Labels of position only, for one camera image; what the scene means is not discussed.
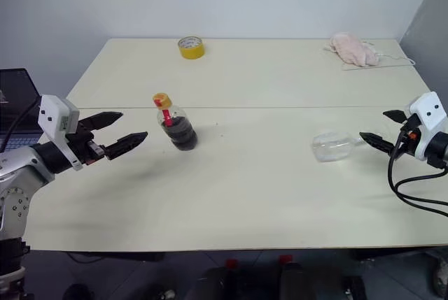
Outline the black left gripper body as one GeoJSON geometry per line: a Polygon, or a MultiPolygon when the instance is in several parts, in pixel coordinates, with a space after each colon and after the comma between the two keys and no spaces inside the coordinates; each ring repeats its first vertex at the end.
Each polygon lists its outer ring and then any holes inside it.
{"type": "Polygon", "coordinates": [[[78,122],[76,131],[65,136],[67,145],[73,151],[81,164],[90,165],[104,158],[105,152],[94,141],[95,126],[88,121],[78,122]]]}

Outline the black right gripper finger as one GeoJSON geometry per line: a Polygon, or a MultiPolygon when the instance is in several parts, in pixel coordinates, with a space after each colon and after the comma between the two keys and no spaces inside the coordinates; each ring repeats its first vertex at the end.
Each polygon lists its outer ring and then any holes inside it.
{"type": "Polygon", "coordinates": [[[384,140],[380,135],[371,132],[360,132],[359,136],[371,147],[387,155],[392,155],[396,145],[384,140]]]}
{"type": "Polygon", "coordinates": [[[399,124],[404,124],[407,121],[407,116],[402,110],[387,110],[383,112],[383,115],[399,124]]]}

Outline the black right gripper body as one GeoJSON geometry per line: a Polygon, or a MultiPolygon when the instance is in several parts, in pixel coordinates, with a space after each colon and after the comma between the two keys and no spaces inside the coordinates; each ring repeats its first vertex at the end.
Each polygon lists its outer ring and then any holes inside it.
{"type": "Polygon", "coordinates": [[[396,142],[396,155],[414,155],[419,142],[419,118],[416,113],[411,114],[406,123],[402,124],[396,142]]]}

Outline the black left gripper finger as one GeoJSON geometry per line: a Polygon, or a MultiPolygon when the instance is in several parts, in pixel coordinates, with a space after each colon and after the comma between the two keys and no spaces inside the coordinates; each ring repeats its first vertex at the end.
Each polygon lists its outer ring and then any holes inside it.
{"type": "Polygon", "coordinates": [[[112,125],[123,116],[123,113],[116,111],[106,111],[83,118],[80,121],[80,130],[96,131],[112,125]]]}
{"type": "Polygon", "coordinates": [[[148,132],[139,132],[119,138],[115,143],[105,146],[104,152],[108,160],[116,159],[139,146],[148,137],[148,132]]]}

